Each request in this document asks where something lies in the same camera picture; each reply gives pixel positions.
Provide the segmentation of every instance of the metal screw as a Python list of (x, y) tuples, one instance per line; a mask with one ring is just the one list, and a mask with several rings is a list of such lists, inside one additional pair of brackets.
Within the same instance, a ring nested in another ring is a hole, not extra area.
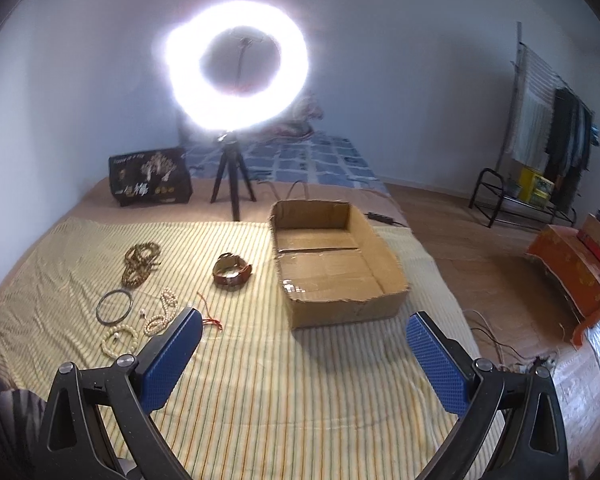
[(543, 379), (548, 379), (551, 374), (549, 373), (549, 370), (547, 370), (545, 367), (539, 366), (538, 368), (536, 368), (536, 375), (538, 377), (542, 377)]
[(131, 366), (136, 360), (131, 354), (123, 354), (119, 358), (116, 359), (116, 364), (118, 366), (122, 366), (126, 368), (127, 366)]
[(61, 374), (67, 374), (69, 373), (71, 370), (74, 369), (74, 364), (70, 363), (69, 361), (62, 363), (59, 367), (58, 367), (58, 371)]
[(480, 359), (475, 360), (475, 367), (483, 372), (491, 372), (491, 370), (493, 370), (493, 363), (488, 359), (481, 357)]

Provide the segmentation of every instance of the wooden floor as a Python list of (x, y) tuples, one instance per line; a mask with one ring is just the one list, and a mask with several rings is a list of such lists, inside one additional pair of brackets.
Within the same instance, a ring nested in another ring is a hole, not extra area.
[[(600, 368), (588, 342), (578, 351), (568, 342), (576, 325), (573, 314), (555, 285), (523, 258), (536, 233), (504, 224), (487, 229), (486, 219), (468, 209), (465, 199), (388, 188), (463, 310), (482, 313), (496, 339), (523, 356), (559, 351), (554, 382), (570, 465), (583, 459), (586, 471), (592, 471), (600, 460)], [(470, 312), (465, 316), (472, 327), (482, 322)], [(474, 335), (482, 355), (497, 362), (493, 343), (480, 332)], [(505, 364), (520, 361), (504, 351)]]

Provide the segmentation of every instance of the watch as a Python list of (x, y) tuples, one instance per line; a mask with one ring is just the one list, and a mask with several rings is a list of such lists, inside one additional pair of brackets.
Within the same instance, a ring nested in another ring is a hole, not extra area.
[(251, 264), (237, 254), (222, 253), (214, 265), (213, 276), (216, 285), (242, 285), (251, 276)]

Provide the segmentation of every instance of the black tripod stand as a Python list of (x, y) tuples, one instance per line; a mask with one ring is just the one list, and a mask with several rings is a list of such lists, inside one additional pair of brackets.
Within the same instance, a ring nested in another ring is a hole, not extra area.
[(220, 182), (224, 176), (224, 167), (227, 166), (229, 173), (229, 193), (231, 194), (231, 211), (234, 215), (234, 222), (240, 221), (240, 197), (238, 196), (238, 167), (242, 173), (244, 183), (247, 185), (249, 190), (249, 196), (252, 202), (256, 202), (256, 195), (253, 193), (253, 187), (251, 187), (251, 180), (249, 180), (249, 173), (247, 166), (242, 158), (240, 152), (240, 145), (234, 134), (226, 134), (220, 138), (222, 142), (222, 156), (220, 157), (220, 165), (218, 166), (218, 174), (216, 174), (216, 182), (214, 184), (214, 192), (211, 194), (211, 203), (216, 201), (218, 198), (218, 189), (220, 189)]

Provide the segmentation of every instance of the blue textured pad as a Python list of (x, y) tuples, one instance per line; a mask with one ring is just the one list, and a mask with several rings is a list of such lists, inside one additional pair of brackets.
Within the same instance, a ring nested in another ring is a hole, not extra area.
[(165, 405), (201, 338), (202, 316), (193, 310), (144, 374), (139, 401), (145, 413)]
[(468, 385), (464, 376), (417, 315), (411, 316), (407, 323), (407, 343), (427, 375), (440, 404), (447, 412), (463, 416), (469, 408)]

